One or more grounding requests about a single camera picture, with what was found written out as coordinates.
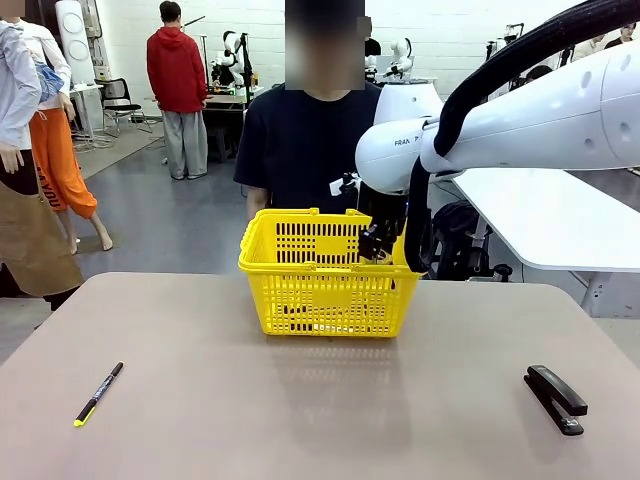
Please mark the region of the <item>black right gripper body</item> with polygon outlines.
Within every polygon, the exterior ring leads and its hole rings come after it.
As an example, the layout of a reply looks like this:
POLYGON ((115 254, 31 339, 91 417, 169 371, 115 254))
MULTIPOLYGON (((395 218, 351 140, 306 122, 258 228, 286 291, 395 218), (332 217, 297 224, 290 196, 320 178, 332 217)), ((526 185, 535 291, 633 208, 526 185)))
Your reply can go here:
POLYGON ((384 194, 360 184, 357 210, 371 217, 367 232, 374 240, 397 240, 406 223, 407 204, 407 195, 384 194))

